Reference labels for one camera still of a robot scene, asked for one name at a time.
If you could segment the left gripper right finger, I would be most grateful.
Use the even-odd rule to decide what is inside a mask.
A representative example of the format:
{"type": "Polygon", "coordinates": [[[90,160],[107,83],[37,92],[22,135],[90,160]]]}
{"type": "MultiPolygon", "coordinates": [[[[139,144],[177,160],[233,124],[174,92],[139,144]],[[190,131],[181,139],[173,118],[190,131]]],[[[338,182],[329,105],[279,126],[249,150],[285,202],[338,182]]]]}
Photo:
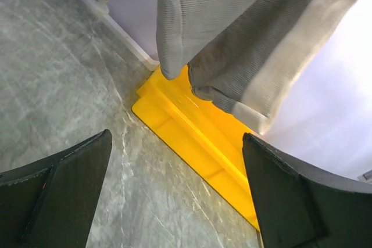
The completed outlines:
{"type": "Polygon", "coordinates": [[[242,153],[265,247],[371,247],[371,185],[320,169],[253,134],[242,153]]]}

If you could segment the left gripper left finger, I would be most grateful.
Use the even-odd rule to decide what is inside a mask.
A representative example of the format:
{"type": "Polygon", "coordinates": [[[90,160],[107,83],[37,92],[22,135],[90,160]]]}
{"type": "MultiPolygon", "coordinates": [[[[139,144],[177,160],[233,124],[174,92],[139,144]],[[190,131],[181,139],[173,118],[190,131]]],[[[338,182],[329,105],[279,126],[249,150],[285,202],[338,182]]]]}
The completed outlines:
{"type": "Polygon", "coordinates": [[[85,247],[110,154],[109,130],[1,173],[1,247],[85,247]]]}

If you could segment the grey underwear beige waistband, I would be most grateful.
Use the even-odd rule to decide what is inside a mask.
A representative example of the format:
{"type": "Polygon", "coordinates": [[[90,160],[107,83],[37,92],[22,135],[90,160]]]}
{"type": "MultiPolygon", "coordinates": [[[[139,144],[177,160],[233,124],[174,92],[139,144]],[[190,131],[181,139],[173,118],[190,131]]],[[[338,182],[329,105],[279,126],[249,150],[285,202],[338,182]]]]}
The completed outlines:
{"type": "Polygon", "coordinates": [[[160,69],[263,135],[356,1],[158,0],[160,69]]]}

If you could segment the yellow plastic tray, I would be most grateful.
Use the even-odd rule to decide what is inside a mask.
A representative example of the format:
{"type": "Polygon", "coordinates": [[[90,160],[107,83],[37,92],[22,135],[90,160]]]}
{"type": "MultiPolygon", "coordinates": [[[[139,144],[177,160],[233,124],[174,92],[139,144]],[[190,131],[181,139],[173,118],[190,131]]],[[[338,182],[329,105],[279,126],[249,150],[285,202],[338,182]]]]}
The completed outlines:
{"type": "Polygon", "coordinates": [[[191,92],[187,69],[167,80],[156,69],[137,91],[133,113],[256,229],[242,155],[250,129],[191,92]]]}

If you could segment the grey white drying rack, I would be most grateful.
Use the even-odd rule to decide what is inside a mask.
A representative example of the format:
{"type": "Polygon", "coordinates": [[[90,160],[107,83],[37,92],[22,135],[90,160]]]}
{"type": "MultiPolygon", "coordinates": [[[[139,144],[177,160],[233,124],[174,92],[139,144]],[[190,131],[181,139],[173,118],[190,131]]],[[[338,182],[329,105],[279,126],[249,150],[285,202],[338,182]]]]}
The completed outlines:
{"type": "Polygon", "coordinates": [[[85,5],[119,38],[119,40],[135,55],[135,57],[150,71],[155,71],[159,65],[153,60],[109,15],[108,0],[82,0],[85,5]]]}

